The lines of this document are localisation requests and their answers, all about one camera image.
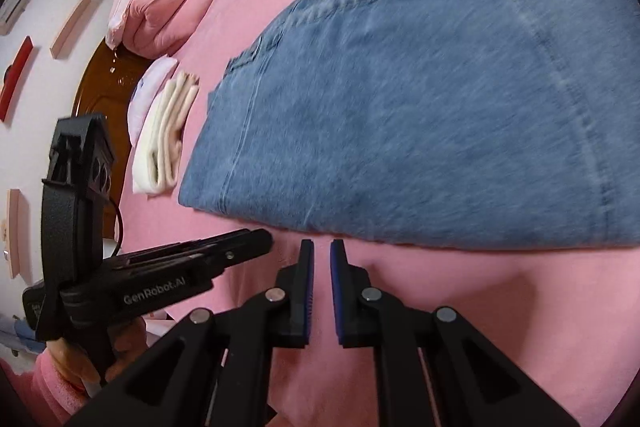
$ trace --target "wooden headboard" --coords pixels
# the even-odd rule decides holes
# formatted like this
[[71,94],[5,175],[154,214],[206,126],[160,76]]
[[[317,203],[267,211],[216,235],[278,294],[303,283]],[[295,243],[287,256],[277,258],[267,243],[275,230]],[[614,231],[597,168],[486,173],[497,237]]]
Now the wooden headboard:
[[[74,101],[73,115],[100,112],[107,119],[107,128],[116,161],[111,171],[111,198],[120,203],[124,174],[131,145],[127,130],[127,107],[136,84],[151,64],[120,46],[116,51],[104,41],[89,61]],[[104,208],[102,237],[114,236],[116,213],[111,205]]]

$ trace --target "finger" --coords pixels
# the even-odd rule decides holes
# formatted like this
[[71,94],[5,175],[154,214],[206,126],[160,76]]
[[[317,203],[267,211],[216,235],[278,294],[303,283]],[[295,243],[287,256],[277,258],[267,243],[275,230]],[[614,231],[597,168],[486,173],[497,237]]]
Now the finger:
[[140,346],[136,349],[131,349],[120,356],[116,363],[114,363],[110,368],[108,368],[107,373],[105,374],[105,379],[107,382],[110,382],[114,378],[116,378],[120,373],[122,373],[129,365],[131,365],[135,360],[142,355],[146,351],[146,344],[144,347]]
[[66,380],[73,384],[76,384],[78,379],[89,382],[100,381],[100,376],[94,365],[76,346],[69,344],[65,339],[58,339],[48,342],[47,347],[49,347],[51,357],[57,362],[56,368],[59,368]]
[[113,347],[122,353],[142,346],[146,347],[146,324],[142,317],[138,317],[118,333]]

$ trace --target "cream folded cloth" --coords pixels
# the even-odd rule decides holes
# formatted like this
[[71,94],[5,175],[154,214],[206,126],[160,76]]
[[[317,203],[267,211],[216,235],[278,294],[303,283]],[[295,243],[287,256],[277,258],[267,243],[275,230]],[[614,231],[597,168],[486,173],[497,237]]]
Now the cream folded cloth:
[[161,194],[178,182],[182,128],[198,93],[198,77],[180,71],[156,95],[133,156],[133,192]]

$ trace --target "pink bed sheet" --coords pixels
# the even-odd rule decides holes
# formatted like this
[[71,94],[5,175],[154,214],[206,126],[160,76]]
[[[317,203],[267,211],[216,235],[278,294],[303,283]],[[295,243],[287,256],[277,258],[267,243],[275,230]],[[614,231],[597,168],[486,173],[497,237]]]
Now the pink bed sheet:
[[[207,93],[226,62],[248,47],[292,0],[214,0],[176,57],[200,75],[200,93],[184,132],[182,171],[206,117]],[[121,203],[124,248],[133,251],[248,226],[177,204],[173,194],[131,193],[130,161]],[[222,311],[273,283],[308,234],[273,230],[272,253],[235,267],[215,288],[173,306]],[[270,404],[295,427],[377,425],[372,352],[337,344],[328,264],[329,235],[316,244],[311,344],[276,351]],[[640,250],[470,253],[346,240],[353,264],[412,307],[452,305],[518,363],[583,427],[596,427],[640,367]]]

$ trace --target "silver bolt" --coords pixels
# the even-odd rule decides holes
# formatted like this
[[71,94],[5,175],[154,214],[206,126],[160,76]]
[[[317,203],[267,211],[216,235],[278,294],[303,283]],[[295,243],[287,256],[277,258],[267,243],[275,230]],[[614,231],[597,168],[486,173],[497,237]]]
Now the silver bolt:
[[436,311],[436,317],[442,322],[453,322],[458,318],[458,314],[452,308],[440,308]]
[[189,314],[189,319],[194,324],[202,324],[211,318],[211,312],[205,308],[196,308]]
[[287,293],[282,288],[271,288],[264,294],[269,302],[282,301]]
[[379,301],[382,298],[382,292],[378,288],[364,288],[362,298],[367,302]]

